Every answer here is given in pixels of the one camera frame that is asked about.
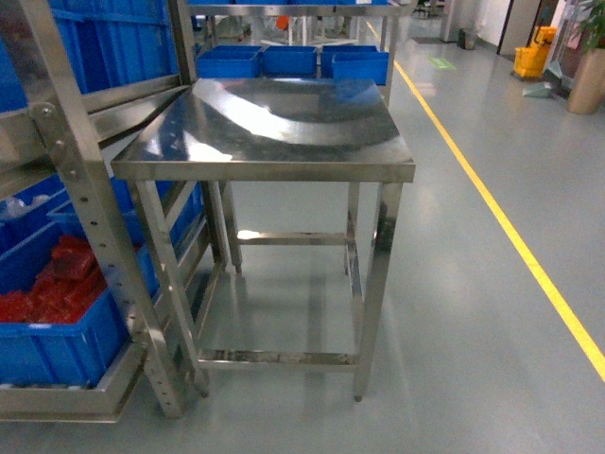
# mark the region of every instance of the green floor marking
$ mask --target green floor marking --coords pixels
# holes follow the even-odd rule
[[[443,57],[441,57],[441,58],[432,57],[428,60],[431,62],[431,64],[433,66],[435,66],[436,69],[456,69],[456,66],[454,66],[452,63],[450,63],[448,60],[444,59]]]

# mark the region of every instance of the yellow floor line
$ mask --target yellow floor line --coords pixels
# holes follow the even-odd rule
[[[367,24],[376,40],[379,40],[378,33],[376,33],[376,30],[372,24]],[[521,238],[517,230],[514,228],[509,220],[509,217],[504,213],[504,211],[502,211],[502,208],[500,208],[500,205],[495,200],[490,190],[481,181],[475,170],[471,167],[467,159],[464,157],[464,154],[462,154],[462,151],[460,151],[460,148],[458,148],[456,145],[456,142],[454,142],[454,139],[452,139],[452,136],[442,125],[440,120],[424,99],[423,95],[418,91],[414,85],[414,82],[412,82],[398,61],[395,62],[395,68],[406,82],[412,94],[416,97],[416,99],[418,99],[418,102],[420,102],[421,106],[423,106],[424,111],[435,125],[435,128],[437,128],[437,131],[439,131],[441,134],[441,137],[443,137],[443,140],[447,146],[452,150],[452,153],[454,153],[454,156],[468,175],[471,182],[473,182],[475,185],[477,191],[479,191],[479,194],[483,200],[490,207],[490,210],[492,210],[496,220],[509,237],[510,242],[517,250],[523,261],[526,263],[529,271],[531,274],[533,274],[533,277],[538,282],[538,285],[542,288],[548,300],[550,300],[550,303],[555,307],[563,322],[578,342],[579,347],[593,364],[593,367],[595,367],[595,370],[601,379],[605,381],[605,356],[603,356],[603,353],[598,348],[598,345],[596,345],[596,342],[593,340],[593,338],[591,338],[588,331],[586,331],[586,328],[584,328],[581,321],[571,309],[569,304],[565,301],[550,277],[548,277],[548,274],[546,274],[546,271],[544,268],[542,268],[542,265],[540,265],[534,254],[527,246],[526,242]]]

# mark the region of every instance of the table top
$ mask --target table top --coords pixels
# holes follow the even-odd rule
[[[371,80],[200,79],[113,161],[123,180],[411,183]]]

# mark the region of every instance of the plant pot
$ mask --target plant pot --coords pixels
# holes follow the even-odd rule
[[[574,88],[567,101],[572,114],[594,114],[605,97],[605,49],[594,49],[579,63]]]

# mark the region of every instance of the gray epoxy floor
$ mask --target gray epoxy floor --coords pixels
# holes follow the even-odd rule
[[[605,111],[578,116],[560,100],[523,98],[510,62],[479,47],[406,40],[416,26],[402,27],[398,61],[605,348]],[[434,56],[457,70],[436,70]],[[142,380],[117,425],[4,424],[0,450],[605,452],[605,383],[397,74],[391,99],[418,171],[402,199],[363,402],[354,403],[349,375],[216,373],[211,396],[170,421]],[[362,187],[362,263],[375,189]],[[344,184],[234,190],[240,228],[343,228]],[[222,321],[212,329],[216,343],[350,347],[339,248],[248,248],[244,260],[245,280],[226,282],[223,305],[213,309]]]

